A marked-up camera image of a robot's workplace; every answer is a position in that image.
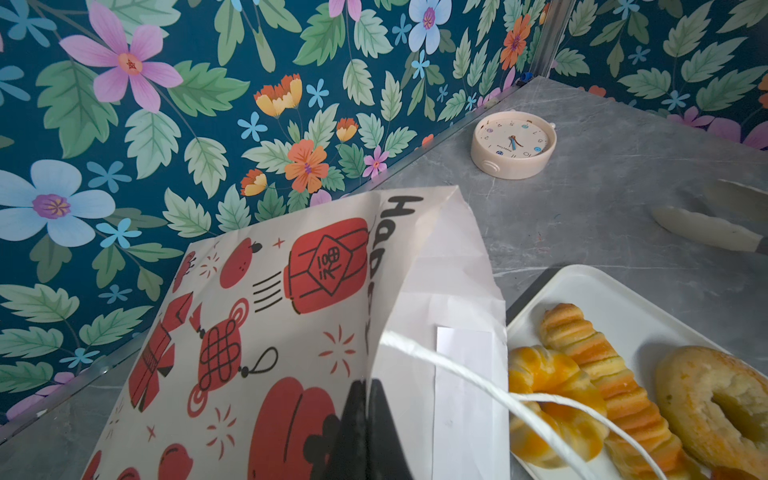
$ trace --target small blue flower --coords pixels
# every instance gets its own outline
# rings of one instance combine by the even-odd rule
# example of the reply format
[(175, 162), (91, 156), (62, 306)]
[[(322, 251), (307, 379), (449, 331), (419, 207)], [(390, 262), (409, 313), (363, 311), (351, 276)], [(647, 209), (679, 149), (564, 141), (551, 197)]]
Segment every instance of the small blue flower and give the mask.
[(99, 175), (98, 177), (88, 182), (88, 186), (90, 188), (96, 188), (107, 184), (109, 191), (113, 194), (116, 194), (118, 190), (120, 190), (118, 182), (131, 181), (131, 178), (128, 175), (116, 175), (116, 173), (119, 172), (123, 167), (123, 162), (121, 161), (112, 162), (112, 165), (109, 166), (109, 171), (106, 171), (104, 167), (97, 164), (96, 162), (88, 162), (85, 164), (85, 166), (93, 173)]
[(630, 10), (636, 12), (640, 10), (640, 6), (635, 5), (634, 0), (619, 0), (619, 6), (614, 10), (614, 14), (617, 15), (621, 13), (621, 19), (626, 20)]
[(92, 356), (96, 356), (99, 354), (99, 350), (94, 350), (93, 352), (85, 352), (85, 349), (79, 348), (74, 351), (74, 356), (68, 356), (65, 359), (61, 359), (58, 362), (59, 363), (66, 363), (71, 362), (69, 365), (67, 365), (68, 368), (73, 369), (78, 365), (78, 363), (82, 363), (83, 365), (87, 365), (88, 363), (93, 363), (94, 361), (91, 360)]
[(132, 230), (129, 232), (128, 229), (130, 227), (131, 227), (130, 218), (124, 218), (123, 220), (120, 220), (120, 223), (118, 223), (117, 229), (115, 229), (109, 223), (98, 224), (96, 226), (96, 230), (103, 233), (109, 233), (109, 237), (103, 239), (101, 243), (99, 243), (99, 245), (101, 245), (101, 248), (107, 248), (117, 240), (121, 247), (129, 248), (131, 244), (128, 243), (128, 240), (125, 240), (125, 237), (135, 238), (141, 235), (141, 232), (139, 230)]
[(250, 114), (250, 123), (241, 118), (237, 121), (237, 124), (242, 128), (245, 128), (243, 134), (240, 135), (240, 138), (243, 140), (248, 138), (248, 135), (250, 135), (255, 141), (261, 141), (261, 138), (259, 138), (259, 132), (266, 131), (266, 125), (259, 125), (259, 114), (257, 112)]
[(632, 60), (632, 65), (637, 65), (638, 61), (646, 61), (645, 55), (648, 55), (649, 52), (650, 48), (643, 50), (643, 46), (638, 45), (637, 48), (634, 49), (634, 53), (627, 58)]
[(408, 36), (406, 33), (411, 31), (411, 28), (413, 28), (413, 25), (407, 24), (406, 25), (406, 14), (401, 13), (400, 14), (400, 26), (395, 25), (392, 27), (392, 33), (397, 35), (395, 37), (395, 46), (397, 46), (398, 43), (402, 40), (402, 43), (408, 43)]
[(317, 88), (313, 87), (312, 85), (306, 86), (306, 93), (312, 95), (309, 103), (310, 108), (312, 108), (315, 102), (317, 102), (318, 107), (323, 108), (323, 97), (328, 96), (328, 91), (323, 90), (324, 83), (326, 83), (326, 81), (321, 78), (317, 81)]
[(443, 98), (448, 94), (448, 85), (443, 85), (442, 87), (438, 88), (438, 91), (440, 92), (440, 95), (437, 96), (437, 101), (442, 101)]
[(50, 47), (51, 42), (48, 41), (38, 28), (55, 30), (56, 24), (47, 18), (29, 18), (29, 4), (27, 0), (11, 0), (11, 5), (16, 9), (16, 13), (11, 12), (7, 8), (0, 7), (0, 18), (16, 24), (8, 30), (8, 37), (14, 40), (23, 40), (27, 36), (27, 31), (29, 31), (40, 45)]
[(21, 101), (29, 101), (29, 94), (27, 92), (23, 91), (19, 87), (14, 87), (11, 84), (5, 83), (6, 81), (10, 80), (18, 80), (23, 76), (24, 72), (15, 65), (9, 65), (7, 67), (0, 68), (0, 106), (5, 103), (5, 98), (2, 96), (3, 90), (5, 90), (9, 95), (18, 98)]
[(670, 97), (667, 100), (662, 100), (661, 104), (669, 105), (669, 107), (667, 107), (667, 110), (669, 111), (674, 110), (675, 107), (684, 108), (685, 102), (683, 100), (690, 98), (690, 94), (679, 95), (679, 96), (678, 95), (679, 94), (677, 93), (677, 90), (672, 90), (672, 93), (670, 93)]
[(128, 297), (126, 297), (126, 295), (134, 291), (134, 289), (132, 288), (120, 290), (120, 287), (117, 285), (110, 286), (109, 290), (111, 291), (111, 293), (99, 293), (99, 296), (98, 296), (99, 298), (108, 298), (109, 299), (107, 300), (108, 305), (110, 303), (114, 303), (118, 299), (123, 301), (128, 300)]
[(416, 71), (413, 72), (413, 77), (421, 77), (424, 78), (424, 69), (429, 66), (429, 60), (424, 59), (424, 51), (422, 50), (421, 53), (419, 53), (419, 60), (414, 60), (411, 62), (411, 66), (416, 69)]

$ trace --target printed paper bag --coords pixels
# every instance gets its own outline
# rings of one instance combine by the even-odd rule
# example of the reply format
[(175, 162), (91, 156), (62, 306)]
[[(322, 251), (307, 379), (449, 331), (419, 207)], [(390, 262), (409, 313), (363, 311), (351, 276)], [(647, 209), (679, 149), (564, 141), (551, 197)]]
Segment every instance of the printed paper bag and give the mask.
[[(192, 243), (84, 478), (365, 478), (391, 452), (406, 461), (389, 478), (431, 478), (434, 369), (377, 347), (385, 328), (434, 347), (437, 325), (492, 332), (506, 387), (504, 301), (457, 187), (370, 192)], [(371, 385), (369, 420), (389, 417), (351, 431)]]

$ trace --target marble countertop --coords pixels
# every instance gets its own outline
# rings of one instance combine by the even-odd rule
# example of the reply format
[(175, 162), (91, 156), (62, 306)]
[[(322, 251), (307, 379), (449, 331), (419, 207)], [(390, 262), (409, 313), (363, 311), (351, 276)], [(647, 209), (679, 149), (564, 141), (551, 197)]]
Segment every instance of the marble countertop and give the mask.
[[(537, 78), (493, 111), (555, 122), (558, 146), (527, 180), (499, 180), (470, 160), (473, 122), (383, 188), (459, 185), (488, 248), (511, 319), (557, 268), (595, 266), (768, 373), (768, 258), (691, 243), (650, 217), (671, 205), (750, 224), (703, 201), (725, 178), (768, 189), (768, 153)], [(134, 356), (0, 445), (0, 478), (80, 478)], [(528, 478), (512, 461), (512, 478)]]

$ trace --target white string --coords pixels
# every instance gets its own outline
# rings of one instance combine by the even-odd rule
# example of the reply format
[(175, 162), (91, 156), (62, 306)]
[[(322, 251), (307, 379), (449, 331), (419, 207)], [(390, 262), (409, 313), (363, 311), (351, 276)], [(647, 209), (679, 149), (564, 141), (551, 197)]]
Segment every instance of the white string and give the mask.
[(517, 416), (525, 422), (526, 425), (531, 427), (545, 442), (547, 442), (552, 449), (573, 468), (576, 473), (583, 480), (598, 480), (598, 477), (589, 469), (587, 463), (582, 459), (574, 450), (568, 446), (567, 443), (550, 427), (550, 425), (541, 419), (538, 415), (533, 413), (524, 402), (552, 402), (560, 405), (570, 406), (575, 409), (579, 409), (582, 412), (586, 412), (592, 418), (606, 425), (609, 429), (627, 441), (632, 445), (642, 456), (646, 462), (654, 470), (654, 473), (661, 479), (667, 480), (664, 471), (661, 470), (659, 465), (651, 458), (650, 455), (643, 449), (643, 447), (637, 443), (632, 437), (630, 437), (624, 430), (620, 429), (612, 421), (606, 419), (601, 414), (597, 413), (593, 409), (582, 405), (579, 402), (575, 402), (572, 399), (565, 398), (563, 396), (548, 395), (544, 393), (534, 393), (530, 395), (521, 395), (518, 393), (506, 392), (491, 381), (481, 377), (474, 373), (470, 369), (463, 365), (460, 365), (450, 358), (443, 356), (437, 352), (433, 352), (430, 349), (418, 344), (416, 341), (411, 340), (406, 336), (402, 336), (398, 333), (394, 333), (390, 330), (386, 330), (381, 337), (380, 343), (392, 347), (393, 349), (400, 350), (408, 356), (416, 359), (423, 360), (431, 363), (432, 365), (439, 366), (449, 372), (467, 380), (474, 384), (484, 392), (488, 393), (491, 397), (496, 399), (499, 403), (507, 408), (513, 415)]

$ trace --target orange flower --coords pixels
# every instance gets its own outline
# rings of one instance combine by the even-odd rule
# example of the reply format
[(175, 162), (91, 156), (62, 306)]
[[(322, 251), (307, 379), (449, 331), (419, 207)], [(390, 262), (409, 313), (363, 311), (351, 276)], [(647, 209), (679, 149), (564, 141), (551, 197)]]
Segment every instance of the orange flower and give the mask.
[(279, 117), (286, 108), (295, 108), (301, 101), (302, 85), (298, 74), (286, 75), (278, 85), (264, 85), (253, 96), (261, 111), (271, 117)]
[(258, 195), (266, 188), (266, 175), (261, 170), (255, 168), (248, 172), (248, 175), (240, 181), (240, 194), (245, 197)]
[(314, 194), (320, 189), (323, 185), (320, 179), (328, 176), (328, 164), (323, 164), (326, 156), (325, 149), (315, 148), (315, 142), (311, 140), (302, 140), (290, 148), (288, 158), (293, 163), (286, 165), (286, 178), (295, 178), (292, 185), (295, 191), (302, 193), (309, 188)]
[(336, 125), (336, 136), (340, 141), (347, 141), (355, 136), (358, 128), (360, 126), (355, 123), (353, 118), (342, 118)]
[(531, 16), (520, 17), (515, 21), (515, 27), (504, 39), (502, 51), (502, 69), (508, 70), (518, 62), (518, 57), (525, 50), (525, 39), (531, 34)]

